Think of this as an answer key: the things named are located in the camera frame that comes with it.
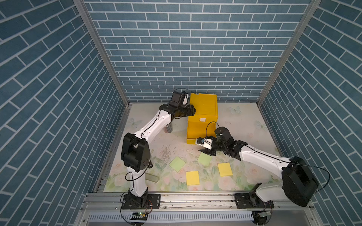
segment floral tablecloth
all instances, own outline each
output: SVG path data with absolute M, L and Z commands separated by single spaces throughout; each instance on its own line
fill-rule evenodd
M 123 136 L 134 133 L 146 124 L 157 112 L 160 104 L 133 104 Z M 250 145 L 278 155 L 277 148 L 268 132 L 262 116 L 252 103 L 219 103 L 218 123 L 229 129 L 235 140 L 243 140 Z M 197 162 L 201 149 L 197 145 L 186 144 L 187 118 L 173 120 L 173 132 L 161 131 L 150 144 L 153 168 L 147 169 L 148 174 L 159 177 L 159 182 L 146 181 L 149 191 L 232 191 L 250 190 L 256 183 L 271 183 L 280 180 L 276 175 L 252 163 L 230 158 L 218 152 L 212 158 L 209 166 Z M 127 168 L 121 160 L 123 138 L 118 147 L 115 159 L 104 192 L 123 192 L 130 187 L 125 180 Z M 174 171 L 169 163 L 175 156 L 186 162 L 179 171 Z M 229 162 L 232 176 L 220 177 L 217 163 Z M 200 185 L 187 186 L 187 171 L 199 172 Z

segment yellow box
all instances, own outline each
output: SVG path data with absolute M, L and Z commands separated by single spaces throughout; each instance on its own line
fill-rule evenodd
M 214 94 L 194 94 L 190 96 L 190 104 L 194 105 L 196 113 L 189 116 L 187 124 L 186 143 L 195 144 L 195 140 L 199 137 L 216 136 L 216 123 L 212 121 L 218 120 L 218 100 Z

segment mounting plate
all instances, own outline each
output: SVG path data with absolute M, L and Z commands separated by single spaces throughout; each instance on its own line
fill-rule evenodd
M 253 206 L 252 202 L 250 201 L 250 195 L 249 193 L 237 193 L 235 194 L 235 201 L 236 201 L 236 207 L 238 209 L 251 209 L 251 208 L 270 208 L 269 203 L 271 205 L 271 208 L 274 208 L 273 201 L 269 202 L 262 202 L 260 201 L 257 206 Z
M 134 203 L 131 202 L 130 195 L 126 194 L 123 196 L 123 202 L 121 209 L 160 209 L 160 201 L 161 201 L 161 195 L 160 194 L 148 194 L 147 200 L 151 202 L 147 202 L 146 204 L 148 206 L 139 207 L 134 205 Z

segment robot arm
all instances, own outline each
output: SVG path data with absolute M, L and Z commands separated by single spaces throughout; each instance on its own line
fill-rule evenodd
M 261 201 L 289 199 L 299 206 L 308 205 L 319 182 L 303 159 L 272 155 L 246 142 L 235 141 L 225 127 L 217 128 L 215 134 L 216 138 L 208 136 L 196 139 L 197 145 L 205 147 L 201 152 L 216 156 L 217 151 L 223 151 L 232 158 L 256 164 L 282 179 L 282 183 L 256 185 L 255 194 Z
M 188 95 L 174 91 L 169 103 L 161 105 L 145 126 L 123 138 L 121 159 L 127 166 L 127 174 L 131 174 L 127 179 L 131 183 L 129 194 L 136 206 L 143 207 L 148 194 L 145 172 L 152 167 L 149 144 L 174 118 L 193 116 L 195 112 L 194 106 L 188 105 Z

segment enclosure corner post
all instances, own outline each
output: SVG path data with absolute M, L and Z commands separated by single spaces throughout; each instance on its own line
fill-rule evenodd
M 287 62 L 287 59 L 289 58 L 290 54 L 292 53 L 295 45 L 297 44 L 299 38 L 301 37 L 304 29 L 307 27 L 309 21 L 311 20 L 313 14 L 316 11 L 320 2 L 321 2 L 321 0 L 311 0 L 309 5 L 307 6 L 307 8 L 303 14 L 303 17 L 301 18 L 300 22 L 298 23 L 297 27 L 295 28 L 295 31 L 294 31 L 292 37 L 290 38 L 287 47 L 285 48 L 282 55 L 280 56 L 278 63 L 275 65 L 274 70 L 271 73 L 269 80 L 267 81 L 263 91 L 261 92 L 261 94 L 256 102 L 258 106 L 261 106 L 261 103 L 264 101 L 269 90 L 272 88 L 280 71 L 282 70 L 285 63 Z
M 97 30 L 96 30 L 96 27 L 94 26 L 93 24 L 93 21 L 91 19 L 91 16 L 88 12 L 88 9 L 84 3 L 84 0 L 74 0 L 74 4 L 80 14 L 80 17 L 82 18 L 86 28 L 88 29 L 88 32 L 104 62 L 104 65 L 106 66 L 117 90 L 118 90 L 118 93 L 120 94 L 124 104 L 126 107 L 129 106 L 129 101 L 127 99 L 127 96 L 126 96 L 126 93 L 124 92 L 120 82 L 119 82 L 119 79 L 117 77 L 117 74 L 112 66 L 112 63 L 108 57 L 108 54 L 106 52 L 106 49 L 104 48 L 103 44 L 102 44 L 102 41 L 97 33 Z

